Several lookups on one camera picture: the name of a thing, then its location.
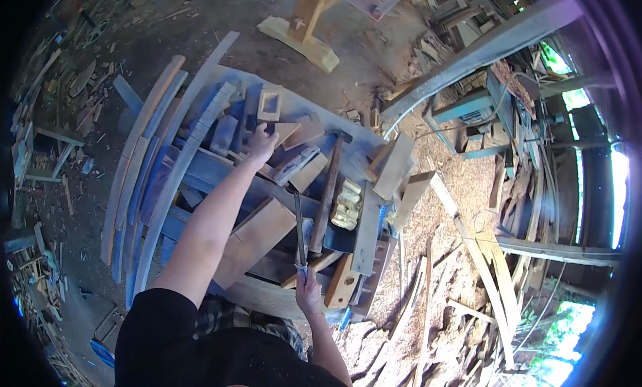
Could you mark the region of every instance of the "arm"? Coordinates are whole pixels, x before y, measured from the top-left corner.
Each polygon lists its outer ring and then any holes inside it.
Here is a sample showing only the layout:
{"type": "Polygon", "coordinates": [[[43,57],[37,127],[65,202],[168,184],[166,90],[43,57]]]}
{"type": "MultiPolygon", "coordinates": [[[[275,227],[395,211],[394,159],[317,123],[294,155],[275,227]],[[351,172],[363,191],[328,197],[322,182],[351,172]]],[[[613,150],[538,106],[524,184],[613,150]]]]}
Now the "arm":
{"type": "Polygon", "coordinates": [[[325,321],[325,314],[321,311],[321,284],[317,282],[317,272],[312,267],[308,267],[307,280],[301,271],[297,272],[297,303],[312,329],[312,362],[351,387],[348,368],[332,339],[332,331],[325,321]]]}
{"type": "Polygon", "coordinates": [[[272,155],[279,138],[276,132],[268,136],[265,128],[264,123],[256,128],[245,160],[194,211],[154,288],[171,289],[196,307],[200,306],[223,256],[245,193],[254,174],[272,155]]]}

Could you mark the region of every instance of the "plaid shorts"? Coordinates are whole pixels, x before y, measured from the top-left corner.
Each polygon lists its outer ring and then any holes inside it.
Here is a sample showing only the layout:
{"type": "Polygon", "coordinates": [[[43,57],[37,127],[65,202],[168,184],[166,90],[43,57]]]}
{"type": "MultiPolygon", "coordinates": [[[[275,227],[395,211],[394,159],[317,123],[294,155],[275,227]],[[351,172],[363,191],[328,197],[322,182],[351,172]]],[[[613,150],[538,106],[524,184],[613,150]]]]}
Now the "plaid shorts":
{"type": "Polygon", "coordinates": [[[194,339],[232,327],[249,327],[277,336],[290,344],[299,358],[307,361],[303,353],[303,340],[292,320],[250,311],[235,305],[221,296],[207,294],[198,308],[194,339]]]}

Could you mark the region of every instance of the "wooden beam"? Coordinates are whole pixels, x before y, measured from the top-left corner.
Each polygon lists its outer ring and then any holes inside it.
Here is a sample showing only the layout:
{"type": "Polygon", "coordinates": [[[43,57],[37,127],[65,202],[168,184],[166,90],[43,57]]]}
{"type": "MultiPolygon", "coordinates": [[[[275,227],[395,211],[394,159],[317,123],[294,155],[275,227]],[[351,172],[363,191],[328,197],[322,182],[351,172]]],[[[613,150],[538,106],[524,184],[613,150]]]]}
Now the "wooden beam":
{"type": "Polygon", "coordinates": [[[297,0],[294,7],[288,36],[297,42],[306,43],[312,36],[319,15],[324,11],[327,0],[297,0]]]}
{"type": "Polygon", "coordinates": [[[354,259],[350,269],[367,277],[372,274],[374,266],[380,211],[381,197],[374,192],[372,183],[366,181],[365,187],[363,187],[363,202],[361,203],[359,224],[356,228],[354,259]]]}
{"type": "Polygon", "coordinates": [[[229,288],[296,224],[291,211],[277,199],[269,198],[232,230],[212,279],[221,288],[229,288]]]}
{"type": "Polygon", "coordinates": [[[134,294],[145,290],[147,277],[149,275],[149,267],[151,266],[151,260],[156,248],[156,242],[161,234],[165,217],[167,217],[167,213],[172,205],[173,197],[179,189],[179,185],[181,184],[185,172],[187,172],[189,163],[192,161],[192,158],[194,158],[194,154],[196,154],[199,145],[203,142],[207,131],[212,127],[215,118],[223,110],[223,106],[227,103],[233,93],[234,86],[229,83],[225,82],[223,86],[221,86],[221,89],[216,93],[214,99],[205,109],[197,125],[194,127],[194,130],[189,136],[188,142],[185,143],[185,147],[181,150],[179,158],[172,167],[172,172],[163,185],[163,190],[160,192],[158,202],[156,203],[156,207],[154,207],[153,214],[151,215],[147,237],[145,238],[142,250],[140,251],[140,261],[138,264],[138,271],[136,272],[134,294]]]}
{"type": "Polygon", "coordinates": [[[325,294],[324,304],[328,309],[348,307],[354,288],[359,284],[359,273],[350,270],[354,254],[345,254],[339,259],[332,282],[325,294]]]}
{"type": "Polygon", "coordinates": [[[523,239],[497,237],[502,251],[526,257],[539,257],[556,262],[610,267],[619,263],[622,253],[608,248],[569,247],[566,245],[541,244],[523,239]]]}
{"type": "Polygon", "coordinates": [[[423,99],[500,58],[535,44],[543,37],[582,16],[574,0],[540,0],[485,33],[471,46],[458,53],[421,81],[410,87],[381,112],[381,121],[389,121],[412,110],[423,99]]]}

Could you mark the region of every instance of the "black shirt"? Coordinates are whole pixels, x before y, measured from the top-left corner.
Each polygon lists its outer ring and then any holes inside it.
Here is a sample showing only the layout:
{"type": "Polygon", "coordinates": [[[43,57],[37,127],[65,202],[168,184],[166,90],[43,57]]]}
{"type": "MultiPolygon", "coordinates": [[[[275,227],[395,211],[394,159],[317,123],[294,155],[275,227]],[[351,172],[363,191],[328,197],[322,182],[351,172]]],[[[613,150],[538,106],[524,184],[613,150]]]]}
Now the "black shirt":
{"type": "Polygon", "coordinates": [[[116,386],[344,386],[277,336],[222,329],[194,340],[197,308],[169,289],[136,295],[116,342],[116,386]]]}

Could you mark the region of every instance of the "triangular wood piece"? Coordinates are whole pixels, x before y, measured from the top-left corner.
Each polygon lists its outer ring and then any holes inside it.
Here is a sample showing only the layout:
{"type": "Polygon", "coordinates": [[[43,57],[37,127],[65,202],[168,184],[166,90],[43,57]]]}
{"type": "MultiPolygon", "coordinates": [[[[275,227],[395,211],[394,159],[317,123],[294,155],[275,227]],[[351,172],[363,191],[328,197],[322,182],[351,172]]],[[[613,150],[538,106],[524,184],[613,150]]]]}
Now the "triangular wood piece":
{"type": "Polygon", "coordinates": [[[274,132],[279,133],[279,140],[274,148],[278,148],[294,131],[301,127],[301,123],[276,123],[274,125],[274,132]]]}

